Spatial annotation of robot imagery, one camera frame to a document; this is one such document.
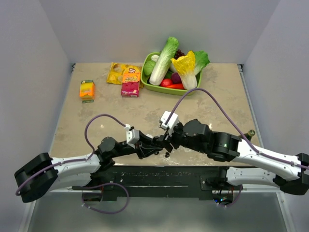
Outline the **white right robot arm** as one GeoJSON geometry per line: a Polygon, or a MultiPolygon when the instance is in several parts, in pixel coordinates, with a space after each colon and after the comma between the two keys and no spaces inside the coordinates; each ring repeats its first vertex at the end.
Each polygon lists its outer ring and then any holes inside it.
{"type": "Polygon", "coordinates": [[[151,145],[167,151],[182,146],[206,154],[215,161],[232,161],[250,166],[229,167],[225,173],[209,182],[221,190],[229,186],[254,184],[274,186],[292,195],[304,195],[309,189],[309,176],[305,174],[305,169],[309,166],[307,154],[292,156],[273,152],[251,144],[245,137],[212,131],[197,119],[185,125],[176,124],[172,133],[167,131],[159,137],[141,134],[140,139],[147,139],[151,145]]]}

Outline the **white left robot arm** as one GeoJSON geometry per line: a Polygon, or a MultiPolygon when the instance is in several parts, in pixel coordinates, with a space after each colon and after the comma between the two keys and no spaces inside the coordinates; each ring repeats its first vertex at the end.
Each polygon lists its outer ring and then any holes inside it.
{"type": "Polygon", "coordinates": [[[157,137],[129,130],[125,141],[105,137],[88,155],[53,158],[46,152],[41,153],[15,172],[18,186],[15,194],[24,203],[29,203],[55,189],[74,186],[96,189],[100,178],[95,174],[114,166],[113,158],[136,154],[139,159],[144,159],[161,150],[157,137]]]}

